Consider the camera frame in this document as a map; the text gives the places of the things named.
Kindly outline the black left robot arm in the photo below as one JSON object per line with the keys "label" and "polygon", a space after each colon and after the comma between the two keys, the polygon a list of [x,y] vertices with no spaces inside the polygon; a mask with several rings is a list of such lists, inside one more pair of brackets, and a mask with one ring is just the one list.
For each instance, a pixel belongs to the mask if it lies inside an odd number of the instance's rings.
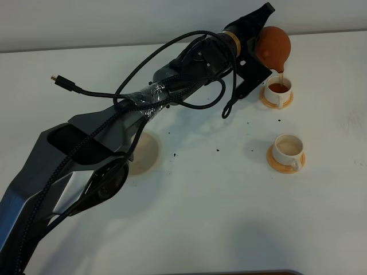
{"label": "black left robot arm", "polygon": [[186,99],[226,75],[233,84],[222,117],[271,71],[256,55],[270,3],[228,24],[221,33],[195,31],[193,41],[156,71],[142,90],[123,94],[81,89],[56,76],[54,83],[81,95],[112,99],[103,111],[76,115],[42,132],[1,200],[1,273],[22,274],[38,243],[66,217],[109,200],[124,185],[146,124],[170,105],[195,109]]}

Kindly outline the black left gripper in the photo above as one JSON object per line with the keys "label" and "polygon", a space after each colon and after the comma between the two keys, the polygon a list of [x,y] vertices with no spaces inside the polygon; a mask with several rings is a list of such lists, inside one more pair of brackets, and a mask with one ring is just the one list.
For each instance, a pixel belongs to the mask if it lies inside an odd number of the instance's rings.
{"label": "black left gripper", "polygon": [[269,3],[228,24],[222,31],[236,45],[236,54],[254,52],[260,32],[275,8]]}

